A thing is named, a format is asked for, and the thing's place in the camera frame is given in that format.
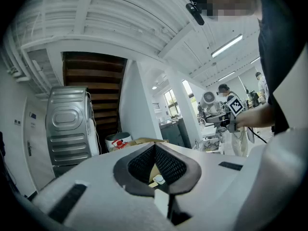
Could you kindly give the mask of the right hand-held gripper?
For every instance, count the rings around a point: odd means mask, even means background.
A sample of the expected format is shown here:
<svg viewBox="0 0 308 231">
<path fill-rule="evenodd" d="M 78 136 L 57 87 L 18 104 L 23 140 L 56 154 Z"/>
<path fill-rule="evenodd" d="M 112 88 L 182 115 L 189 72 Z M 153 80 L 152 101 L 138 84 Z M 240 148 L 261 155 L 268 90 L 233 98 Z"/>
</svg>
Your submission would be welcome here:
<svg viewBox="0 0 308 231">
<path fill-rule="evenodd" d="M 223 104 L 217 102 L 215 96 L 204 97 L 204 120 L 212 123 L 216 128 L 223 127 L 230 133 L 238 132 L 235 119 L 244 110 L 244 105 L 237 97 Z"/>
</svg>

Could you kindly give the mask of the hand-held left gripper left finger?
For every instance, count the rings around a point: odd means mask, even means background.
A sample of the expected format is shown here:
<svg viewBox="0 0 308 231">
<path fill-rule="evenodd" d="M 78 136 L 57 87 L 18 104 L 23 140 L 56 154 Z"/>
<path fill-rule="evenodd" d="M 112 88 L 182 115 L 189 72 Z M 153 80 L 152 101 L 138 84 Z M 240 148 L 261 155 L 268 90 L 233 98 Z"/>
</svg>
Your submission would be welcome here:
<svg viewBox="0 0 308 231">
<path fill-rule="evenodd" d="M 131 146 L 87 159 L 47 185 L 33 204 L 48 214 L 76 183 L 86 185 L 64 225 L 77 231 L 172 231 L 152 197 L 134 196 L 114 179 L 113 168 L 122 157 L 140 149 Z"/>
</svg>

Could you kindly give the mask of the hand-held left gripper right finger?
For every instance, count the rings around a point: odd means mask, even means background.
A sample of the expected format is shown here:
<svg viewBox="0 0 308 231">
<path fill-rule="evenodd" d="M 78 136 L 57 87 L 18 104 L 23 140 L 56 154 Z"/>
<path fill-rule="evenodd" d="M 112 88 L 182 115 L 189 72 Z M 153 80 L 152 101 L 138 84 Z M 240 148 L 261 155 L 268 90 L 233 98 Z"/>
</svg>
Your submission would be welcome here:
<svg viewBox="0 0 308 231">
<path fill-rule="evenodd" d="M 179 231 L 294 231 L 307 219 L 308 131 L 293 129 L 247 158 L 209 155 L 195 188 L 154 203 Z"/>
</svg>

